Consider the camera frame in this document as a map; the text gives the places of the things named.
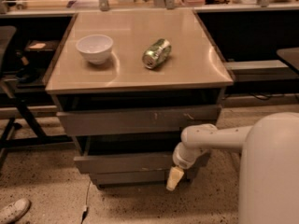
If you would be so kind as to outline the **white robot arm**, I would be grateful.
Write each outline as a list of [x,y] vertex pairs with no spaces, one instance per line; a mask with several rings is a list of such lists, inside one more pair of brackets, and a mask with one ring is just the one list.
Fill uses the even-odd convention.
[[205,149],[241,153],[238,224],[299,223],[299,114],[276,113],[252,126],[189,126],[173,153],[166,188],[173,190]]

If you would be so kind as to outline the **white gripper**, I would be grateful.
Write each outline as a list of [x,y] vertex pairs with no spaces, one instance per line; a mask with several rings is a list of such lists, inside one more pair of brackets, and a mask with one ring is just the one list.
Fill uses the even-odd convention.
[[166,188],[173,191],[179,181],[184,176],[184,170],[190,169],[203,151],[198,148],[187,148],[183,143],[178,143],[173,152],[173,162],[176,167],[172,167],[166,183]]

